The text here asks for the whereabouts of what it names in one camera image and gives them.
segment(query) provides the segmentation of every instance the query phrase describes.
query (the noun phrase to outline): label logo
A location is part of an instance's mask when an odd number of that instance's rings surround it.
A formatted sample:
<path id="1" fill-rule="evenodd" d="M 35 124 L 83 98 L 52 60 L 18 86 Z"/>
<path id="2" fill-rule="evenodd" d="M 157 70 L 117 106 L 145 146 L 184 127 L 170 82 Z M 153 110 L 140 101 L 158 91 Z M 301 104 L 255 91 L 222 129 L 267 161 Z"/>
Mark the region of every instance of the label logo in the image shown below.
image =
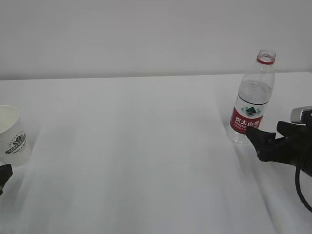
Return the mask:
<path id="1" fill-rule="evenodd" d="M 9 150 L 5 151 L 6 154 L 14 153 L 23 150 L 24 146 L 26 144 L 26 133 L 20 132 L 18 133 L 9 143 Z"/>
<path id="2" fill-rule="evenodd" d="M 259 108 L 254 108 L 253 106 L 241 108 L 241 111 L 245 113 L 248 117 L 254 117 L 261 114 L 261 110 Z"/>
<path id="3" fill-rule="evenodd" d="M 247 130 L 248 126 L 252 126 L 254 128 L 259 127 L 259 124 L 262 120 L 262 117 L 263 117 L 263 115 L 261 115 L 258 118 L 247 118 L 246 116 L 241 115 L 234 108 L 230 125 L 235 131 L 237 131 L 241 134 L 246 134 L 246 130 Z"/>

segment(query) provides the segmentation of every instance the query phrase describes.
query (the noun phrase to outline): red bottle label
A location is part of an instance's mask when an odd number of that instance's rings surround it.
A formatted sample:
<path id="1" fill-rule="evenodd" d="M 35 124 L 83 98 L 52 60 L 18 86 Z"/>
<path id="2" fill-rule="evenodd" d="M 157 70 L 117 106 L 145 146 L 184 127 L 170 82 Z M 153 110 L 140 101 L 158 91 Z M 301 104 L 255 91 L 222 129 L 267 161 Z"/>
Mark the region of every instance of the red bottle label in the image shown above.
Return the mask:
<path id="1" fill-rule="evenodd" d="M 258 128 L 267 104 L 252 104 L 237 96 L 230 121 L 231 127 L 241 134 L 246 134 L 247 126 Z"/>

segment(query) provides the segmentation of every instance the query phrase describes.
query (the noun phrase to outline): black object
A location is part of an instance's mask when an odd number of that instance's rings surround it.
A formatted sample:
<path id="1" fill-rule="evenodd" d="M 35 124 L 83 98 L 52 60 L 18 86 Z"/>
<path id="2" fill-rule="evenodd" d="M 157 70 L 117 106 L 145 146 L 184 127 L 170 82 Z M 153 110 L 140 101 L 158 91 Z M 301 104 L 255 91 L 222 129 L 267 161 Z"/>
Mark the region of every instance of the black object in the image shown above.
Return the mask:
<path id="1" fill-rule="evenodd" d="M 256 149 L 258 158 L 263 162 L 279 162 L 296 167 L 295 185 L 300 200 L 312 212 L 312 207 L 302 195 L 300 170 L 312 176 L 312 111 L 303 116 L 306 125 L 297 125 L 279 121 L 277 131 L 283 137 L 275 139 L 276 133 L 263 132 L 251 126 L 247 127 L 246 136 Z"/>
<path id="2" fill-rule="evenodd" d="M 3 194 L 2 189 L 12 175 L 13 172 L 10 164 L 0 166 L 0 195 Z"/>

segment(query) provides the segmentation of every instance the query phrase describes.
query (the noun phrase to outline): cup rim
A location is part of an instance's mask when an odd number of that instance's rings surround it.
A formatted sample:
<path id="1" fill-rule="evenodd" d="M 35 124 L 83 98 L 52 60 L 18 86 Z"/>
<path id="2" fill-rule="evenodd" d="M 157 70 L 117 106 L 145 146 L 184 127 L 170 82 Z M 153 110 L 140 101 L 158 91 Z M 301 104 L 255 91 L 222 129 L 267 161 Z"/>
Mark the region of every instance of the cup rim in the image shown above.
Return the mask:
<path id="1" fill-rule="evenodd" d="M 0 105 L 0 109 L 1 109 L 1 107 L 9 107 L 9 108 L 13 109 L 14 111 L 16 111 L 16 113 L 17 113 L 17 118 L 16 118 L 16 120 L 11 124 L 11 126 L 10 126 L 9 128 L 7 128 L 7 129 L 5 129 L 4 131 L 0 132 L 0 135 L 3 134 L 3 133 L 5 133 L 5 132 L 7 132 L 7 131 L 9 131 L 9 130 L 17 123 L 17 121 L 18 121 L 19 118 L 20 118 L 20 112 L 19 112 L 19 110 L 18 110 L 16 107 L 11 106 L 11 105 Z"/>

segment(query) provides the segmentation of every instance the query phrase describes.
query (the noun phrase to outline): plastic water bottle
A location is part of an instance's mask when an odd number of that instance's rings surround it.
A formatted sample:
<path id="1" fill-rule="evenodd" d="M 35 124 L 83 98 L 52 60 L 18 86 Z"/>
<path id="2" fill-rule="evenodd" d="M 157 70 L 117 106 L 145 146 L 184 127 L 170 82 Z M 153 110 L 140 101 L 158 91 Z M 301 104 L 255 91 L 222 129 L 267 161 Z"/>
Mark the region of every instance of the plastic water bottle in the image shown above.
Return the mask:
<path id="1" fill-rule="evenodd" d="M 274 87 L 275 56 L 272 50 L 260 50 L 255 65 L 242 79 L 227 130 L 235 142 L 250 143 L 245 135 L 247 126 L 258 128 L 261 123 Z"/>

